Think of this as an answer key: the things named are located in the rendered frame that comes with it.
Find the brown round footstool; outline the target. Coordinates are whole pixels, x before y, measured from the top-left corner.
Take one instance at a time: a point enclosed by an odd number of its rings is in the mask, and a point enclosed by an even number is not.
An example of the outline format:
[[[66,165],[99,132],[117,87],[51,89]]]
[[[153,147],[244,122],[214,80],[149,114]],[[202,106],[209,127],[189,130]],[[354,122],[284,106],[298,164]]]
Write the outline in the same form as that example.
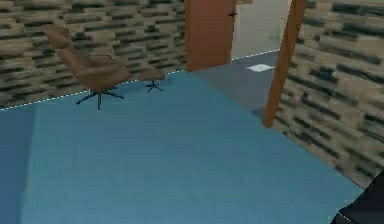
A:
[[[159,87],[159,81],[164,80],[165,78],[166,75],[157,69],[146,69],[141,71],[138,75],[139,81],[150,81],[150,84],[146,85],[148,92],[154,88],[161,90]]]

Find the orange-brown room door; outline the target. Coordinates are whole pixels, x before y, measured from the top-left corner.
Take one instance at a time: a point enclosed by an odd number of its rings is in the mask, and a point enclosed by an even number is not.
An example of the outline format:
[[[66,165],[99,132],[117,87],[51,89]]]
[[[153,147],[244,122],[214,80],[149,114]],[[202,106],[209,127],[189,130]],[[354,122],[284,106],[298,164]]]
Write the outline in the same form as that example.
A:
[[[185,0],[188,72],[230,62],[236,1]]]

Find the brown swivel lounge chair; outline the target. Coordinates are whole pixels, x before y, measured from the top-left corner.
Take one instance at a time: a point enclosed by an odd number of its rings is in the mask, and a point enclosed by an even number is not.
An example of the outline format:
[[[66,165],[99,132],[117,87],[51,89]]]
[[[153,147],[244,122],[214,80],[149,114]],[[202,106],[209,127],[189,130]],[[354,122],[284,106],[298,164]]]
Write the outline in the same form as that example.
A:
[[[123,99],[123,96],[111,90],[133,77],[124,63],[114,60],[110,55],[90,56],[80,52],[73,46],[68,28],[46,24],[42,30],[58,58],[73,77],[90,91],[89,95],[76,102],[77,105],[97,97],[97,109],[100,109],[103,95]]]

